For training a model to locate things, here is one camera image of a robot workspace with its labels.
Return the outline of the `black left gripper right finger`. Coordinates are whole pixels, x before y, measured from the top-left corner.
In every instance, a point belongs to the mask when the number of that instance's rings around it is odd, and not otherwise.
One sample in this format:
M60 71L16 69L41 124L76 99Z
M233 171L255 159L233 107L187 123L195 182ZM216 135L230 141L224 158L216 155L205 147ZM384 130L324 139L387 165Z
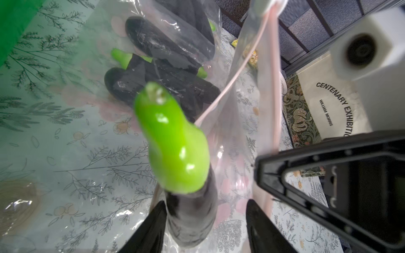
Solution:
M247 202L246 222L252 253L297 253L253 199Z

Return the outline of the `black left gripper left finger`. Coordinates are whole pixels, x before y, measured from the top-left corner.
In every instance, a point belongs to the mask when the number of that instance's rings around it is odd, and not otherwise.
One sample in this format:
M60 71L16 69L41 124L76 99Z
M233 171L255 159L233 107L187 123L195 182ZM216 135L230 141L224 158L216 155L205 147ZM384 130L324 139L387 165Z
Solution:
M166 220L166 205L160 201L118 253L161 253Z

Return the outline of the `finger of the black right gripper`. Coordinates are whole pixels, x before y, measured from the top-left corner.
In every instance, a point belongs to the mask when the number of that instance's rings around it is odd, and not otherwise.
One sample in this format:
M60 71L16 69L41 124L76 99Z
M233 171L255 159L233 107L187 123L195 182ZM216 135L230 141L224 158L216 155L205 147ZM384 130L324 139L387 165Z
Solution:
M322 168L318 201L288 182L294 172ZM370 253L405 250L405 133L388 130L262 155L258 186L313 221Z

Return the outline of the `short eggplant basket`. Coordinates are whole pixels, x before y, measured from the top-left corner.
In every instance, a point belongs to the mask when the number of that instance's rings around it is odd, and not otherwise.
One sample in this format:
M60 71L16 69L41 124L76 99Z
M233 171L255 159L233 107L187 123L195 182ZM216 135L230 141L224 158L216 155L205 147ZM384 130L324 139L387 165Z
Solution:
M149 148L149 163L165 193L168 230L178 246L193 248L211 232L218 192L205 134L157 82L134 100L134 113Z

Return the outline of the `long eggplant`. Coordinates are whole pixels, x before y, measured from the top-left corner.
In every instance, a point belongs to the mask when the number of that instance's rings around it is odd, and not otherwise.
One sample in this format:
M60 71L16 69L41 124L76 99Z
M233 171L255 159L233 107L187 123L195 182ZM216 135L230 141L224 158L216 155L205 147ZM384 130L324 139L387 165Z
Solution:
M164 86L180 104L190 122L204 111L220 95L218 87L182 69L136 54L114 48L111 51L120 67L113 67L104 75L104 83L109 93L128 106L133 106L136 95L147 82L157 82Z

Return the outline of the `clear pink-dotted zip-top bag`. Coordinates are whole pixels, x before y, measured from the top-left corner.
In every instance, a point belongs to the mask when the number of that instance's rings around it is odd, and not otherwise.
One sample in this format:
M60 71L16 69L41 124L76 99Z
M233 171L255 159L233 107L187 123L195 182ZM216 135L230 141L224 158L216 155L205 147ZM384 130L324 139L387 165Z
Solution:
M212 44L215 44L213 32L203 11L200 1L191 0L156 0L164 8L183 19L186 23L194 27Z

